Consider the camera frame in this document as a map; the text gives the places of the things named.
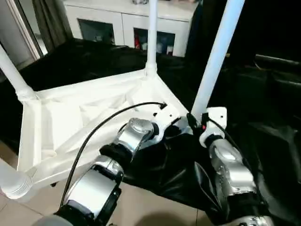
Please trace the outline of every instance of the tiled floor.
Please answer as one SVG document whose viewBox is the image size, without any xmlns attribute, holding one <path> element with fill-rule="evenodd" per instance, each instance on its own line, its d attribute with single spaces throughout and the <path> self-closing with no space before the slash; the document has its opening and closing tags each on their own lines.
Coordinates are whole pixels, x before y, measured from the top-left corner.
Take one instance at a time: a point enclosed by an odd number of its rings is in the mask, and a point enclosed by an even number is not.
<svg viewBox="0 0 301 226">
<path fill-rule="evenodd" d="M 0 142 L 0 157 L 16 166 L 16 156 Z M 0 226 L 30 226 L 59 206 L 65 181 L 45 187 L 29 202 L 19 204 L 0 194 Z M 159 197 L 138 187 L 121 184 L 122 194 L 109 224 L 117 226 L 211 226 L 206 214 Z"/>
</svg>

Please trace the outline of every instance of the glass cabinet door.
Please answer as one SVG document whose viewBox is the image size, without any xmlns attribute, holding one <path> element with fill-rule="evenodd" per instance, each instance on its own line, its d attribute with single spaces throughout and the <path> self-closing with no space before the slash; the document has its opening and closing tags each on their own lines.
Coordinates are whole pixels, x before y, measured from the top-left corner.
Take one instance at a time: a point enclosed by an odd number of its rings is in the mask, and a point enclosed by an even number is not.
<svg viewBox="0 0 301 226">
<path fill-rule="evenodd" d="M 173 55 L 175 34 L 157 32 L 157 53 Z M 148 30 L 134 28 L 135 48 L 147 50 Z"/>
<path fill-rule="evenodd" d="M 74 38 L 124 45 L 121 13 L 67 6 Z"/>
<path fill-rule="evenodd" d="M 81 35 L 84 40 L 115 44 L 112 24 L 84 19 L 78 19 L 78 21 Z"/>
<path fill-rule="evenodd" d="M 122 14 L 125 45 L 147 50 L 147 16 Z M 157 52 L 184 57 L 190 25 L 187 22 L 158 18 Z"/>
</svg>

